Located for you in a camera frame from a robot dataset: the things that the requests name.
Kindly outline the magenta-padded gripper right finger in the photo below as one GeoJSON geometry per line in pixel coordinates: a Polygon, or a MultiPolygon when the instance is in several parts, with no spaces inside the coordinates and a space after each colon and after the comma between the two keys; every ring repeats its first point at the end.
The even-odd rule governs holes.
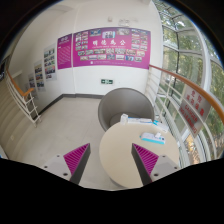
{"type": "Polygon", "coordinates": [[[179,170],[167,155],[157,155],[135,143],[131,150],[143,185],[148,185],[179,170]]]}

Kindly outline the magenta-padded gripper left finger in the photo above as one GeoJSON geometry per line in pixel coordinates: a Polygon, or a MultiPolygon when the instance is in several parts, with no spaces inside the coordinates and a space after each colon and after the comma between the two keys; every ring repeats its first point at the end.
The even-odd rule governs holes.
{"type": "Polygon", "coordinates": [[[90,156],[90,144],[84,144],[65,155],[57,154],[48,160],[42,168],[56,176],[79,184],[90,156]]]}

